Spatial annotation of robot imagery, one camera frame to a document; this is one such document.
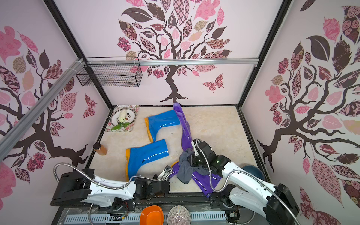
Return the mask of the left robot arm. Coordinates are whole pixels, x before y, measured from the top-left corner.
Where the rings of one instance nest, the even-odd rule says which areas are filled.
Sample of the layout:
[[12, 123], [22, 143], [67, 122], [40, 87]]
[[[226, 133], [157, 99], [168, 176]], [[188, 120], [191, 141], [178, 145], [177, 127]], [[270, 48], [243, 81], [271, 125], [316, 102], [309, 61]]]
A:
[[50, 202], [51, 206], [71, 206], [78, 203], [93, 203], [102, 208], [119, 206], [132, 199], [150, 200], [170, 192], [170, 183], [134, 178], [130, 183], [104, 179], [94, 174], [93, 169], [82, 170], [95, 182], [79, 172], [64, 173]]

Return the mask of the grey cloth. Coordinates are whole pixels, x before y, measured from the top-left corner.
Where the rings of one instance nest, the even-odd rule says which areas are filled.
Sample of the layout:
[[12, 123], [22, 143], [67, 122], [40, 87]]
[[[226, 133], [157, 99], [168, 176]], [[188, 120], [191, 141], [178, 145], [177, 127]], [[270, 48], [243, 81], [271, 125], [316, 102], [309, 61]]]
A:
[[188, 184], [192, 179], [192, 175], [194, 172], [198, 172], [200, 175], [208, 175], [209, 171], [207, 169], [202, 168], [201, 166], [192, 167], [190, 163], [187, 161], [187, 158], [194, 153], [193, 150], [188, 148], [184, 151], [179, 157], [179, 170], [177, 173], [177, 178], [184, 184]]

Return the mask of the purple boot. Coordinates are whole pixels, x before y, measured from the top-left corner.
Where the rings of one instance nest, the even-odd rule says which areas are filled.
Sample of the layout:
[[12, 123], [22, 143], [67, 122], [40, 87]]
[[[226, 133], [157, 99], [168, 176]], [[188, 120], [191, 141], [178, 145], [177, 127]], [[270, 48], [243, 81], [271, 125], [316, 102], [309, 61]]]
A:
[[190, 125], [187, 122], [186, 116], [182, 110], [182, 106], [180, 103], [174, 103], [173, 110], [175, 111], [179, 119], [179, 122], [182, 126], [181, 147], [184, 151], [186, 151], [189, 148], [193, 148], [192, 147], [193, 139], [191, 137]]
[[[169, 176], [169, 179], [174, 176], [177, 176], [179, 170], [178, 162], [174, 163], [171, 166], [173, 168], [173, 172]], [[198, 172], [194, 172], [191, 180], [193, 180], [197, 184], [197, 186], [201, 189], [203, 194], [207, 198], [209, 198], [213, 193], [213, 189], [211, 188], [210, 182], [212, 182], [212, 186], [215, 188], [219, 184], [221, 177], [210, 173], [208, 175], [203, 176], [200, 175]]]

